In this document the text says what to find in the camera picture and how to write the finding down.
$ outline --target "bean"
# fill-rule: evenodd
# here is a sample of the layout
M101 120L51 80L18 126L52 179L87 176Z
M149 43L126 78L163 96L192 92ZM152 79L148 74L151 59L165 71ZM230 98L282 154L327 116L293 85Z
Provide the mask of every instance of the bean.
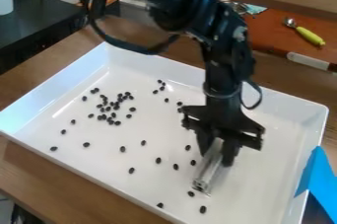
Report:
M205 205L202 205L201 207L200 207L200 213L202 213L202 214L204 214L204 213L206 213L206 211L207 211L207 207L205 206Z
M133 174L134 172L135 172L135 168L132 167L129 169L129 174Z
M190 191L188 191L188 192L187 192L187 194L188 194L189 196L191 196L191 197L193 197L193 196L195 195L195 194L194 194L194 192L193 192L193 191L191 191L191 190L190 190Z

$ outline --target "robotic arm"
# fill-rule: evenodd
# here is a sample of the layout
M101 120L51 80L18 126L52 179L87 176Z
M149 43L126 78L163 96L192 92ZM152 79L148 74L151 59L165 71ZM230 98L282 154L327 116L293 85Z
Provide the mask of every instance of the robotic arm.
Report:
M187 34L201 46L206 77L203 86L206 106L182 108L182 125L195 131L201 155L205 155L215 139L223 141L221 163L231 166L242 146L260 150L264 127L251 120L241 110L242 82L249 83L255 60L247 43L244 20L229 5L219 0L146 0L150 14L163 30L173 34ZM177 39L152 48L107 37L92 23L105 40L113 45L141 53L159 53Z

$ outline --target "black cable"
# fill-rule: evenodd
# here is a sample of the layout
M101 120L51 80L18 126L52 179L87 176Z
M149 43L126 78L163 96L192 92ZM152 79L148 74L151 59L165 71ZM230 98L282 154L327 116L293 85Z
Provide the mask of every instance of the black cable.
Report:
M169 45L174 43L176 40L179 39L180 35L172 35L170 36L167 40L164 40L162 42L157 43L156 45L153 45L151 47L145 47L142 45L137 45L134 43L130 43L128 41L124 41L121 39L117 39L114 37L111 37L107 35L97 24L95 18L93 17L90 9L89 9L89 2L90 0L84 0L84 8L88 13L88 19L89 19L89 24L93 27L94 31L107 43L117 46L119 48L131 50L137 53L142 53L142 54L148 54L148 55L153 55L153 54L159 54L164 52L166 49L168 49Z
M131 50L137 53L142 53L142 54L151 55L151 54L162 53L169 47L170 44L174 43L177 39L179 39L179 35L173 35L173 36L170 36L167 40L159 42L158 44L154 46L145 47L145 46L137 45L137 44L130 43L124 40L120 40L120 39L117 39L117 38L114 38L114 37L111 37L105 34L104 31L99 28L96 21L91 17L89 17L89 22L91 26L93 27L93 29L95 30L95 32L102 39L104 39L107 43L123 48L123 49Z

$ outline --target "blue object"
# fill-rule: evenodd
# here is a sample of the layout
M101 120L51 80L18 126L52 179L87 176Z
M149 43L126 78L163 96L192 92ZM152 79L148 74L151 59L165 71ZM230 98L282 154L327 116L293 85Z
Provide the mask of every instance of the blue object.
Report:
M317 146L311 153L295 196L306 189L324 208L330 219L337 223L337 178L324 150Z

